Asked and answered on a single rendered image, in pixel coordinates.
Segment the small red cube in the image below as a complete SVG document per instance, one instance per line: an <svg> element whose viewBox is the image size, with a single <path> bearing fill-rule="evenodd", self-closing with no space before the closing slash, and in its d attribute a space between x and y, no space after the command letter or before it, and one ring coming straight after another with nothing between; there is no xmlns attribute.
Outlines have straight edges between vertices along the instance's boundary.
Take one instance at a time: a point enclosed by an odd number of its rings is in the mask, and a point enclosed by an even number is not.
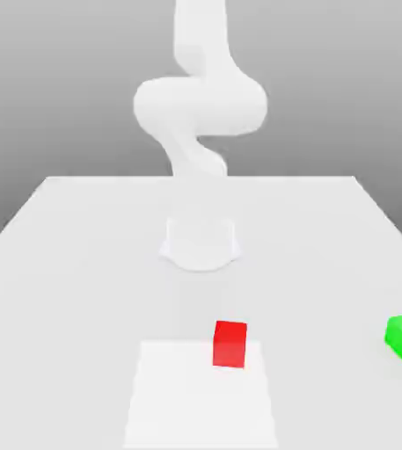
<svg viewBox="0 0 402 450"><path fill-rule="evenodd" d="M216 367L245 367L247 324L218 320L213 336L212 364Z"/></svg>

